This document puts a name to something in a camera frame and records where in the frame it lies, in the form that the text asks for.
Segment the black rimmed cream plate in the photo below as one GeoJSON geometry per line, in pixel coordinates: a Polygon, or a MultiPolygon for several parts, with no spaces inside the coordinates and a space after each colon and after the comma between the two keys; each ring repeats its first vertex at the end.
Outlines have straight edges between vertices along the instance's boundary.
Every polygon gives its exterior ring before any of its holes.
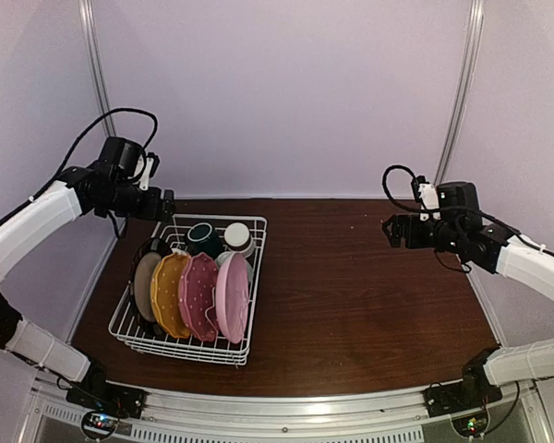
{"type": "Polygon", "coordinates": [[[157,265],[171,252],[163,239],[152,237],[138,248],[130,269],[128,293],[133,313],[138,325],[154,337],[162,336],[164,332],[151,307],[151,278],[157,265]]]}

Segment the yellow polka dot plate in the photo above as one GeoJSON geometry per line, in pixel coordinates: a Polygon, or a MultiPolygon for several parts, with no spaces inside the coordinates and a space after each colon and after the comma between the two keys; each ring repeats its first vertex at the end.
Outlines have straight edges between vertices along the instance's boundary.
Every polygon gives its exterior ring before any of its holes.
{"type": "Polygon", "coordinates": [[[150,298],[155,320],[165,333],[175,339],[190,336],[179,308],[179,283],[189,259],[189,255],[174,252],[156,265],[151,277],[150,298]]]}

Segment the dark pink polka dot plate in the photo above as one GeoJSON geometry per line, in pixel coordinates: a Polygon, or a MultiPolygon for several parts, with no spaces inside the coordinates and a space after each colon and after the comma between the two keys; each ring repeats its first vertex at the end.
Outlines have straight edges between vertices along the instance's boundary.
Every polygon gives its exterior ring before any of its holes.
{"type": "Polygon", "coordinates": [[[215,341],[219,326],[215,314],[214,291],[218,268],[204,253],[191,257],[179,283],[181,317],[191,334],[199,341],[215,341]]]}

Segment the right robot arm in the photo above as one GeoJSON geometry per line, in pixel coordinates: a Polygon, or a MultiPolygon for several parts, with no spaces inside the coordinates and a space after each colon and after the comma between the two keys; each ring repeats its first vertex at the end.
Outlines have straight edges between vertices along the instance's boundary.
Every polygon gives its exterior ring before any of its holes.
{"type": "MultiPolygon", "coordinates": [[[[451,253],[467,272],[472,265],[517,281],[554,302],[554,253],[507,223],[484,214],[469,182],[434,186],[418,176],[411,183],[416,207],[401,207],[382,224],[393,247],[430,248],[451,253]]],[[[500,386],[527,379],[554,378],[554,338],[484,351],[464,369],[455,387],[461,406],[476,406],[500,386]]]]}

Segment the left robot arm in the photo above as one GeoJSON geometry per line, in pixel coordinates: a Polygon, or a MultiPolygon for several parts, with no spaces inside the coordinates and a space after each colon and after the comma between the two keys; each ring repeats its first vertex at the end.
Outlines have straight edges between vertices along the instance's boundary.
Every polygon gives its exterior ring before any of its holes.
{"type": "MultiPolygon", "coordinates": [[[[151,186],[160,160],[125,138],[107,138],[96,161],[56,173],[38,196],[0,224],[0,285],[36,246],[61,227],[94,213],[168,222],[175,213],[173,190],[151,186]]],[[[0,349],[20,355],[78,383],[78,394],[95,410],[114,402],[114,389],[94,374],[90,358],[24,318],[0,292],[0,349]]]]}

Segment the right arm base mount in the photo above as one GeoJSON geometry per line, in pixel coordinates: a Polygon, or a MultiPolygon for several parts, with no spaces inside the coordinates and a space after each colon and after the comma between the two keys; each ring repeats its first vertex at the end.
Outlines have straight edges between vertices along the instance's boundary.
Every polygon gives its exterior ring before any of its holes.
{"type": "Polygon", "coordinates": [[[484,349],[470,359],[463,366],[460,381],[431,383],[423,392],[428,415],[437,417],[454,414],[500,401],[501,389],[488,382],[483,368],[490,355],[498,349],[498,346],[484,349]]]}

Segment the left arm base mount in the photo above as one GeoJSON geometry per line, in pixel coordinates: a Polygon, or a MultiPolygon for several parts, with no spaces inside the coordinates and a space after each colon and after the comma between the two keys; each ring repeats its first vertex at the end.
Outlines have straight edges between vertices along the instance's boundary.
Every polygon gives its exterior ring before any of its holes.
{"type": "Polygon", "coordinates": [[[147,397],[144,389],[118,385],[107,380],[104,366],[94,360],[81,381],[60,377],[66,386],[66,400],[97,412],[127,419],[139,419],[147,397]]]}

